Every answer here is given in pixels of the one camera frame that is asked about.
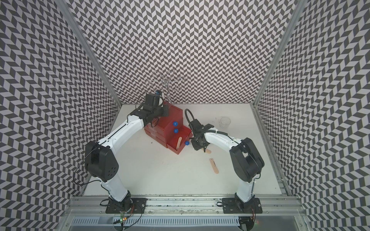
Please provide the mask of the red bottom drawer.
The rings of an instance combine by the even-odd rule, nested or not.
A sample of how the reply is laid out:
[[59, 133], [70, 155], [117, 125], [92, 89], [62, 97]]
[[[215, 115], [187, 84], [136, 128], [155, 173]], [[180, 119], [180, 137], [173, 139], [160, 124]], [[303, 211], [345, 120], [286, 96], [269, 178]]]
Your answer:
[[166, 137], [167, 148], [178, 155], [185, 146], [189, 145], [189, 140], [192, 136], [191, 129], [186, 126], [171, 129]]

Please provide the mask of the pink folding knife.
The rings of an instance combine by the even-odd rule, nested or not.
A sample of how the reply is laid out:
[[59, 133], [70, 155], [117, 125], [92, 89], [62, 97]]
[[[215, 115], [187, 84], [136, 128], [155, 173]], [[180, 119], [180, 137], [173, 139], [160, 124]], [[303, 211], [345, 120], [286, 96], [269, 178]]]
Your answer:
[[210, 158], [209, 161], [210, 161], [210, 164], [212, 166], [212, 169], [213, 169], [214, 173], [215, 174], [219, 174], [219, 170], [218, 170], [218, 168], [217, 168], [217, 166], [215, 164], [214, 159], [213, 158]]
[[177, 142], [177, 146], [176, 146], [176, 149], [177, 149], [177, 150], [180, 148], [181, 143], [182, 143], [182, 137], [179, 137], [179, 138], [178, 138], [178, 142]]

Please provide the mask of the red plastic drawer cabinet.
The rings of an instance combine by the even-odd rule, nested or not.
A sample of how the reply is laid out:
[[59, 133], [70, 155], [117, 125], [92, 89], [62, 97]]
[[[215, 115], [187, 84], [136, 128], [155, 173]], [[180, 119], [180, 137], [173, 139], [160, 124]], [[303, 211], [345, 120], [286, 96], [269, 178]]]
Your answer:
[[[169, 115], [167, 117], [160, 117], [157, 120], [153, 120], [152, 124], [149, 123], [144, 127], [144, 130], [149, 137], [167, 148], [166, 137], [170, 130], [178, 129], [183, 125], [183, 110], [166, 101], [164, 104], [169, 106]], [[178, 122], [177, 127], [172, 124], [175, 121]]]

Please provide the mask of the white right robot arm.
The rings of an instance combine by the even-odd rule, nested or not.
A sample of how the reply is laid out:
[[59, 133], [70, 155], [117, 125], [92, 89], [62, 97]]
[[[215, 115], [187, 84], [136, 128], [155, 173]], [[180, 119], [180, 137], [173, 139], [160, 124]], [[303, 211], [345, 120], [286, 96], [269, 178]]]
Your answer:
[[253, 198], [254, 182], [265, 166], [254, 142], [250, 138], [233, 138], [211, 124], [202, 125], [197, 119], [192, 120], [189, 127], [193, 133], [191, 144], [196, 151], [205, 151], [213, 144], [230, 154], [234, 171], [240, 179], [236, 199], [241, 203], [249, 202]]

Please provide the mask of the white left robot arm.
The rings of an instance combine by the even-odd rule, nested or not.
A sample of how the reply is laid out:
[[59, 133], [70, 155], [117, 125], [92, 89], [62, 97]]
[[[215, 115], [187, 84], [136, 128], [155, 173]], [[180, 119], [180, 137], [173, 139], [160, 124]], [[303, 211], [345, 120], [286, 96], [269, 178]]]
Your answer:
[[116, 155], [135, 133], [154, 119], [168, 116], [168, 105], [164, 104], [162, 95], [159, 90], [147, 93], [144, 102], [129, 113], [118, 128], [99, 141], [85, 145], [85, 169], [108, 191], [110, 200], [121, 207], [130, 195], [119, 178]]

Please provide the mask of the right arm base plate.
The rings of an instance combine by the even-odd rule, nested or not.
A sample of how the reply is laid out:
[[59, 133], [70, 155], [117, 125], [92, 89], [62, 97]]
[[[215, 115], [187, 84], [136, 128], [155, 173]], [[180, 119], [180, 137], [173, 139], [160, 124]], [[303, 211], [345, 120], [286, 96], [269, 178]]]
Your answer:
[[259, 198], [252, 198], [248, 202], [242, 202], [238, 198], [222, 198], [224, 214], [262, 214], [262, 205]]

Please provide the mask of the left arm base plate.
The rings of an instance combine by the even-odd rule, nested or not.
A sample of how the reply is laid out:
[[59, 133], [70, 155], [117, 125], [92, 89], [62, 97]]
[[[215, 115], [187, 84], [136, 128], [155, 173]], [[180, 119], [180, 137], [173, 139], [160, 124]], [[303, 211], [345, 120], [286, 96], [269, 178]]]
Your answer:
[[147, 198], [129, 198], [122, 202], [117, 202], [109, 197], [106, 214], [118, 214], [123, 212], [129, 214], [143, 214], [147, 201]]

